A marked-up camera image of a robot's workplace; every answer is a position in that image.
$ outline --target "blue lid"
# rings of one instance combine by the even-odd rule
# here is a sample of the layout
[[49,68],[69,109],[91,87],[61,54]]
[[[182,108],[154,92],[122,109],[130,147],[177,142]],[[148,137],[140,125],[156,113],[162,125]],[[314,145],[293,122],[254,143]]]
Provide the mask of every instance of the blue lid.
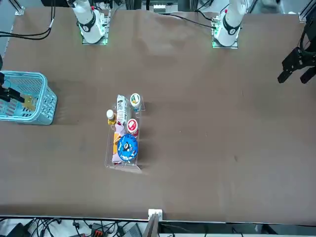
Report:
[[134,159],[138,153],[137,140],[131,134],[126,134],[121,137],[118,142],[118,156],[123,161]]

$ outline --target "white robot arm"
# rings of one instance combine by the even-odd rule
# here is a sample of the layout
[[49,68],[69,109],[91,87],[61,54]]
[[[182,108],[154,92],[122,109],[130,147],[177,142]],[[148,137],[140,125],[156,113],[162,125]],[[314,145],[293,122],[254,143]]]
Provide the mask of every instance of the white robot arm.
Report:
[[246,13],[246,0],[230,0],[227,12],[220,14],[220,26],[215,38],[223,46],[235,43],[240,30],[240,24]]
[[105,34],[104,13],[92,10],[89,0],[67,0],[79,22],[81,34],[88,43],[96,43]]

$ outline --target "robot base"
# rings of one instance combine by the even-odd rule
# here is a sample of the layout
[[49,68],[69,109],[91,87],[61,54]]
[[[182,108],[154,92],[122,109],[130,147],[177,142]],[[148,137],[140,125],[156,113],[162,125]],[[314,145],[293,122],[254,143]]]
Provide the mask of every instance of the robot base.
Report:
[[232,48],[232,49],[237,49],[238,48],[238,40],[235,41],[235,43],[231,46],[223,46],[221,45],[217,39],[215,38],[215,35],[218,33],[218,29],[220,27],[221,23],[220,23],[220,19],[218,16],[216,16],[215,21],[212,22],[212,26],[216,27],[215,29],[212,29],[211,31],[211,35],[212,35],[212,48]]

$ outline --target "table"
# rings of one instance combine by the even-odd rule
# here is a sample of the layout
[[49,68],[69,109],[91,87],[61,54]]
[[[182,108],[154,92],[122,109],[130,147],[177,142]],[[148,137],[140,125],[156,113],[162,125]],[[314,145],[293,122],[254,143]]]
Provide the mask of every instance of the table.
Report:
[[[27,9],[14,32],[42,32],[49,12]],[[0,213],[314,223],[316,81],[277,82],[297,16],[246,15],[237,50],[146,11],[118,11],[107,46],[82,46],[75,23],[58,8],[47,39],[10,40],[3,69],[43,73],[58,105],[51,126],[0,123]],[[142,174],[104,166],[106,111],[133,92]]]

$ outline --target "blue plastic basket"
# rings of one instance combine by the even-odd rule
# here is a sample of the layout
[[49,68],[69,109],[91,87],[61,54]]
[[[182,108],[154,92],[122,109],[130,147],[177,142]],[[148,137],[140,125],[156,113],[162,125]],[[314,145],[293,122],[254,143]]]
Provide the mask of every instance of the blue plastic basket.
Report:
[[31,95],[36,109],[30,111],[14,99],[10,102],[0,100],[0,120],[50,125],[54,118],[57,96],[47,86],[46,77],[41,73],[1,72],[5,80],[3,87],[11,87],[21,95]]

